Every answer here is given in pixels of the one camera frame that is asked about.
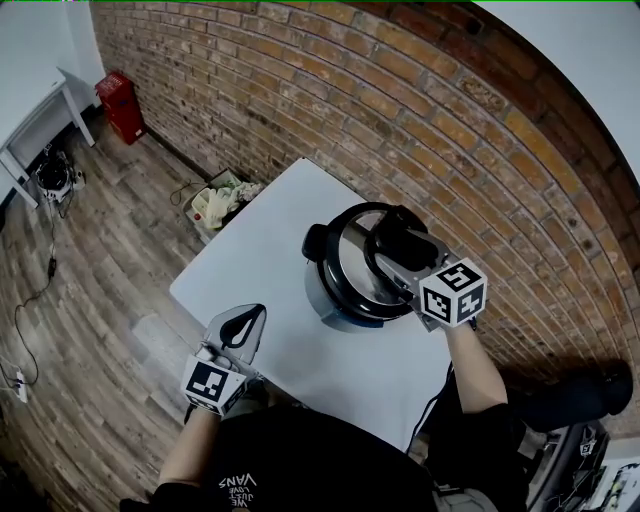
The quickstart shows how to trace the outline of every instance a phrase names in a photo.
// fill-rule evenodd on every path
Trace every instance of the black cable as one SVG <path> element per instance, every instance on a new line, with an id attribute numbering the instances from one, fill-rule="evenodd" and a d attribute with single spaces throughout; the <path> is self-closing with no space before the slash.
<path id="1" fill-rule="evenodd" d="M 11 384 L 9 381 L 18 382 L 18 379 L 13 379 L 11 377 L 7 377 L 7 374 L 4 371 L 4 367 L 2 366 L 2 362 L 0 362 L 0 371 L 2 371 L 2 378 L 4 379 L 5 384 L 10 388 L 16 388 L 16 384 Z"/>
<path id="2" fill-rule="evenodd" d="M 38 377 L 40 376 L 40 368 L 38 367 L 38 361 L 36 361 L 36 358 L 33 355 L 33 352 L 31 352 L 31 349 L 27 345 L 26 341 L 24 340 L 24 337 L 22 336 L 22 332 L 20 331 L 20 324 L 18 323 L 18 311 L 20 311 L 20 308 L 26 309 L 27 305 L 30 302 L 38 300 L 42 296 L 42 294 L 47 291 L 47 289 L 49 288 L 49 285 L 51 284 L 51 281 L 53 279 L 53 276 L 54 276 L 55 270 L 56 270 L 56 260 L 53 257 L 54 256 L 54 251 L 55 251 L 55 245 L 56 245 L 56 234 L 55 234 L 56 233 L 56 231 L 55 231 L 56 224 L 55 224 L 55 219 L 54 219 L 54 216 L 53 216 L 53 212 L 51 211 L 51 203 L 47 200 L 47 198 L 44 198 L 44 200 L 47 201 L 47 208 L 49 210 L 49 220 L 51 221 L 51 253 L 50 253 L 50 256 L 49 256 L 49 263 L 48 263 L 48 267 L 47 267 L 47 284 L 44 286 L 44 288 L 42 288 L 41 290 L 38 290 L 35 294 L 33 294 L 31 297 L 29 297 L 27 300 L 25 300 L 22 304 L 18 304 L 16 306 L 16 309 L 13 310 L 13 324 L 14 324 L 14 326 L 16 328 L 16 331 L 18 331 L 18 336 L 20 337 L 20 341 L 22 342 L 22 346 L 28 352 L 29 356 L 31 356 L 31 360 L 33 361 L 33 365 L 36 368 L 36 376 L 35 376 L 35 378 L 31 382 L 25 381 L 25 384 L 28 385 L 28 386 L 33 386 L 36 382 L 38 382 Z"/>
<path id="3" fill-rule="evenodd" d="M 75 187 L 74 187 L 75 183 L 71 184 L 71 194 L 69 195 L 69 201 L 67 202 L 67 208 L 64 210 L 64 213 L 62 213 L 62 208 L 58 208 L 58 216 L 61 219 L 66 219 L 67 218 L 67 214 L 69 213 L 69 209 L 71 208 L 71 203 L 73 202 L 73 196 L 75 195 Z"/>
<path id="4" fill-rule="evenodd" d="M 429 407 L 431 406 L 431 404 L 433 402 L 435 402 L 436 400 L 438 400 L 442 394 L 444 393 L 445 388 L 447 387 L 447 382 L 449 382 L 449 377 L 451 377 L 451 374 L 453 373 L 453 363 L 449 363 L 449 368 L 447 369 L 447 378 L 444 380 L 444 384 L 442 386 L 442 389 L 440 390 L 440 392 L 431 398 L 431 400 L 429 400 L 427 402 L 427 405 L 424 408 L 424 411 L 422 411 L 422 415 L 420 416 L 420 419 L 418 420 L 418 423 L 416 423 L 416 426 L 413 427 L 413 433 L 411 434 L 411 441 L 409 441 L 409 446 L 407 447 L 407 450 L 405 451 L 405 453 L 409 453 L 409 450 L 411 450 L 411 443 L 413 443 L 413 440 L 415 439 L 416 435 L 418 434 L 418 430 L 420 429 L 420 426 L 422 425 L 422 422 L 425 419 L 425 416 L 427 415 L 427 412 L 429 411 Z"/>
<path id="5" fill-rule="evenodd" d="M 206 187 L 206 186 L 207 186 L 207 183 L 198 183 L 198 182 L 193 182 L 193 181 L 191 181 L 191 180 L 187 180 L 187 184 L 186 184 L 186 185 L 183 185 L 183 186 L 182 186 L 182 187 L 180 187 L 179 189 L 174 190 L 173 192 L 171 192 L 171 195 L 169 196 L 169 201 L 171 202 L 171 204 L 172 204 L 173 206 L 178 206 L 178 205 L 182 202 L 182 191 L 183 191 L 185 188 L 189 188 L 189 187 L 191 187 L 192 185 L 193 185 L 193 186 L 201 185 L 201 186 L 205 186 L 205 187 Z M 177 201 L 174 201 L 174 200 L 173 200 L 173 197 L 174 197 L 176 194 L 178 194 L 178 200 L 177 200 Z"/>

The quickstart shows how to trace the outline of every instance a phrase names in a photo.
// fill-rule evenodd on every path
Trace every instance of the white desk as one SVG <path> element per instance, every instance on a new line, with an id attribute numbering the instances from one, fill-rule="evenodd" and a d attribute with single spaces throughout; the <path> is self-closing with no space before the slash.
<path id="1" fill-rule="evenodd" d="M 339 332 L 320 321 L 304 289 L 307 230 L 361 202 L 311 161 L 298 160 L 203 249 L 171 294 L 203 327 L 231 307 L 264 304 L 253 366 L 309 407 L 405 449 L 444 384 L 444 333 L 427 333 L 413 314 L 381 329 Z"/>
<path id="2" fill-rule="evenodd" d="M 73 101 L 65 76 L 56 67 L 6 70 L 0 78 L 0 172 L 5 172 L 13 188 L 31 205 L 38 202 L 20 186 L 8 167 L 14 167 L 27 181 L 29 176 L 9 151 L 11 142 L 55 97 L 62 94 L 73 124 L 80 128 L 89 146 L 95 144 L 80 111 Z"/>

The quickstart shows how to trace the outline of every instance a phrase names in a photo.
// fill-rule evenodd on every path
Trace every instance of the power strip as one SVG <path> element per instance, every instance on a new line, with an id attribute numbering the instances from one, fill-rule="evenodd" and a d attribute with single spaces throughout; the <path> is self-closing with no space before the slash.
<path id="1" fill-rule="evenodd" d="M 27 403 L 27 385 L 24 383 L 24 375 L 22 372 L 17 372 L 18 378 L 18 398 L 23 403 Z"/>

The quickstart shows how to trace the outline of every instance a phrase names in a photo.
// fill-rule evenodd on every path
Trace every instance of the human arm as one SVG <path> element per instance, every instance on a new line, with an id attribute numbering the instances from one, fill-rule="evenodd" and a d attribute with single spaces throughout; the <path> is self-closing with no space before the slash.
<path id="1" fill-rule="evenodd" d="M 162 466 L 159 485 L 200 486 L 219 426 L 220 416 L 196 407 Z"/>
<path id="2" fill-rule="evenodd" d="M 445 328 L 449 353 L 456 374 L 460 405 L 464 413 L 486 411 L 507 403 L 502 377 L 489 359 L 471 326 Z"/>

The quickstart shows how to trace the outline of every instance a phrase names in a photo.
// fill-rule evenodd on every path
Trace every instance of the red fire extinguisher box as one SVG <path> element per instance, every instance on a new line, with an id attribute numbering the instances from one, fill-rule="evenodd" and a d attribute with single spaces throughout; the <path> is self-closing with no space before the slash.
<path id="1" fill-rule="evenodd" d="M 133 144 L 144 134 L 144 123 L 131 80 L 112 72 L 98 82 L 96 91 L 115 132 L 127 144 Z"/>

